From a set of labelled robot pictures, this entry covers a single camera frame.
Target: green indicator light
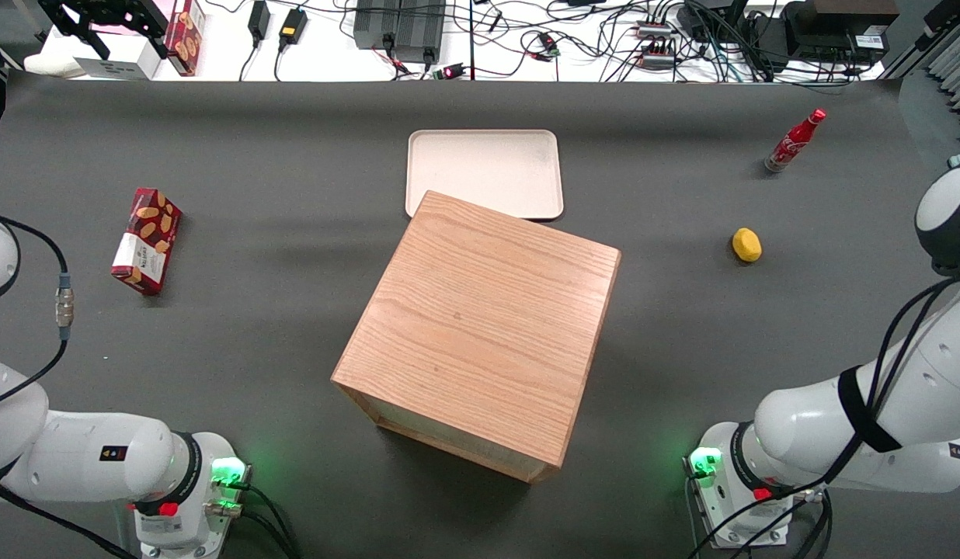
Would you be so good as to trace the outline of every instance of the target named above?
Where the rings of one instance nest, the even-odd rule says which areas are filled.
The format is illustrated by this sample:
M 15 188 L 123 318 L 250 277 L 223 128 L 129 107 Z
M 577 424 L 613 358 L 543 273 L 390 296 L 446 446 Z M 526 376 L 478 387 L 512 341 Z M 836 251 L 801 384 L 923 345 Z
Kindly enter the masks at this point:
M 715 468 L 722 461 L 722 451 L 718 449 L 709 449 L 706 446 L 694 450 L 690 453 L 690 466 L 694 468 L 697 477 L 708 477 L 715 473 Z
M 227 459 L 216 459 L 210 463 L 210 480 L 220 481 L 225 484 L 231 484 L 235 481 L 242 481 L 245 476 L 245 463 L 236 459 L 236 457 L 227 457 Z

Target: white box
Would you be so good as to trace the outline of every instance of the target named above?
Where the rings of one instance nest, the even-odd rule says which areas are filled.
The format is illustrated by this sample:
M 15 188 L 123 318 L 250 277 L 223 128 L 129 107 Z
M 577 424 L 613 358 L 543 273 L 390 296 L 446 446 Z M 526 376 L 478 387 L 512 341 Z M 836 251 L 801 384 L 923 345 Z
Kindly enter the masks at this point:
M 50 41 L 53 38 L 55 50 L 65 50 L 71 54 L 76 64 L 79 64 L 90 78 L 152 79 L 162 61 L 152 43 L 142 35 L 100 33 L 100 39 L 107 45 L 107 49 L 110 49 L 107 60 L 100 60 L 93 47 L 85 45 L 76 36 L 62 36 L 58 30 L 53 29 Z

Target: red led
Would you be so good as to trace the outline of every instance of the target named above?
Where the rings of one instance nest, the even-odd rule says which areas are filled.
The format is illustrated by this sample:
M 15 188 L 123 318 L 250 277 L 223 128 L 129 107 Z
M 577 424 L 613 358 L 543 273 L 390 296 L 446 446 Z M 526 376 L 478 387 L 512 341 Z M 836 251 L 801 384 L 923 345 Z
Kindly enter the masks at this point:
M 160 516 L 176 516 L 179 505 L 175 502 L 164 502 L 159 506 Z

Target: white table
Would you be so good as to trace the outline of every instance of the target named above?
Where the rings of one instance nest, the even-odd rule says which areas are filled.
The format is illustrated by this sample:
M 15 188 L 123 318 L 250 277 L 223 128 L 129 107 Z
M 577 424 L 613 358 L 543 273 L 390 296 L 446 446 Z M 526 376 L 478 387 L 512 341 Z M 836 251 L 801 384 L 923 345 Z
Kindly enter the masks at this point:
M 210 3 L 202 3 L 204 13 L 207 14 L 207 25 L 204 28 L 202 60 L 200 60 L 199 73 L 193 78 L 183 78 L 176 73 L 168 61 L 163 61 L 154 74 L 155 81 L 177 81 L 177 79 L 204 79 L 204 81 L 236 81 L 242 64 L 245 63 L 249 52 L 252 50 L 252 38 L 246 29 L 246 22 L 249 21 L 249 11 L 252 9 L 252 0 L 208 0 Z M 343 2 L 348 2 L 348 7 L 355 6 L 355 0 L 334 0 L 337 6 L 332 4 L 333 0 L 312 0 L 305 6 L 308 14 L 307 27 L 303 32 L 297 45 L 287 48 L 283 54 L 279 67 L 279 78 L 284 82 L 385 82 L 394 78 L 394 68 L 387 61 L 378 57 L 371 50 L 359 50 L 351 38 L 343 34 L 352 33 L 353 13 L 340 13 L 344 6 Z M 463 30 L 468 30 L 468 0 L 447 0 L 449 7 L 446 10 L 445 34 L 443 36 L 442 51 L 440 63 L 435 68 L 441 68 L 448 64 L 462 63 L 469 66 L 469 35 Z M 538 0 L 540 4 L 548 4 L 548 0 Z M 598 4 L 597 7 L 620 6 L 626 2 L 618 0 L 608 0 L 607 3 Z M 234 13 L 228 13 L 218 5 L 225 5 Z M 286 17 L 287 12 L 292 7 L 290 3 L 279 3 L 268 1 L 270 7 L 270 29 L 267 32 L 266 41 L 260 44 L 259 52 L 253 57 L 249 69 L 246 72 L 246 81 L 271 82 L 273 77 L 273 63 L 277 57 L 278 32 Z M 658 2 L 650 2 L 649 6 L 655 11 Z M 784 2 L 779 2 L 781 10 Z M 505 18 L 519 20 L 524 22 L 539 23 L 547 21 L 543 8 L 535 4 L 520 2 L 518 0 L 505 0 L 498 2 L 496 6 L 503 12 Z M 749 10 L 761 10 L 769 12 L 772 4 L 765 2 L 751 2 L 747 7 Z M 565 4 L 555 4 L 554 10 L 558 7 L 566 8 Z M 557 17 L 565 17 L 586 13 L 590 8 L 572 8 L 565 11 L 554 11 Z M 668 16 L 668 22 L 676 25 L 676 18 L 673 17 L 676 8 L 671 10 Z M 520 38 L 527 30 L 509 31 L 505 33 L 503 26 L 498 27 L 493 33 L 488 33 L 487 29 L 494 22 L 495 11 L 491 9 L 491 4 L 481 4 L 474 7 L 474 17 L 477 22 L 475 28 L 475 56 L 477 68 L 484 70 L 497 71 L 498 73 L 511 73 L 518 67 L 522 54 L 510 52 L 495 43 L 490 43 L 490 39 L 496 39 L 498 43 L 505 47 L 518 50 L 520 52 Z M 577 36 L 591 46 L 597 45 L 598 27 L 600 22 L 604 21 L 612 12 L 602 14 L 592 14 L 589 17 L 578 22 L 553 22 L 545 25 L 550 30 L 564 32 L 570 36 Z M 455 14 L 461 20 L 455 21 L 450 15 Z M 638 43 L 634 32 L 631 31 L 635 21 L 642 19 L 644 14 L 628 13 L 618 18 L 616 27 L 616 50 L 632 50 Z M 534 33 L 526 36 L 527 40 L 532 39 Z M 132 40 L 142 40 L 141 38 L 131 38 Z M 683 37 L 677 38 L 677 47 L 681 46 Z M 64 38 L 53 33 L 44 44 L 43 53 L 46 52 L 71 52 L 78 46 L 78 40 L 75 38 Z M 601 75 L 607 78 L 614 73 L 615 68 L 621 66 L 620 61 L 609 59 L 609 57 L 590 57 L 588 54 L 580 52 L 573 43 L 561 41 L 558 43 L 561 56 L 556 63 L 545 63 L 545 61 L 536 61 L 526 59 L 518 71 L 511 77 L 499 77 L 477 71 L 477 79 L 513 79 L 513 81 L 526 82 L 598 82 Z M 751 82 L 753 73 L 743 59 L 741 54 L 726 54 L 732 66 L 736 69 L 735 73 L 729 72 L 729 81 L 736 82 L 741 78 L 743 81 Z M 831 68 L 831 64 L 825 64 L 826 68 Z M 419 73 L 423 70 L 422 64 L 408 64 L 410 71 Z M 777 75 L 776 81 L 779 82 L 803 82 L 814 79 L 814 74 L 799 73 L 795 70 L 815 70 L 812 64 L 791 63 L 787 71 L 782 71 Z M 626 68 L 619 71 L 612 81 L 626 74 Z M 882 73 L 882 66 L 876 64 L 870 71 L 866 71 L 860 78 L 877 78 Z M 710 61 L 692 60 L 678 64 L 677 81 L 692 82 L 716 82 L 719 74 L 715 66 Z M 643 71 L 638 68 L 630 71 L 625 78 L 626 82 L 671 82 L 674 81 L 672 71 Z

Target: metal connector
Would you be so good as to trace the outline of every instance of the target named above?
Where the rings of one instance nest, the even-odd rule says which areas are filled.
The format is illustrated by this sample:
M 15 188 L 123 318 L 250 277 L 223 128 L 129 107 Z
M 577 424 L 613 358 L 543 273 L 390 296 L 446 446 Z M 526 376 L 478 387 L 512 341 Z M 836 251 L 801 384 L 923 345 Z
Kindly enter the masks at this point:
M 58 275 L 58 289 L 55 290 L 55 324 L 58 325 L 60 339 L 69 339 L 69 326 L 72 326 L 72 287 L 68 273 Z
M 229 500 L 213 500 L 203 504 L 203 513 L 206 516 L 224 516 L 238 518 L 242 516 L 242 506 Z
M 635 30 L 636 39 L 669 39 L 673 35 L 673 28 L 663 23 L 636 22 L 639 28 Z
M 644 70 L 669 70 L 673 67 L 674 60 L 672 54 L 643 53 L 637 64 Z

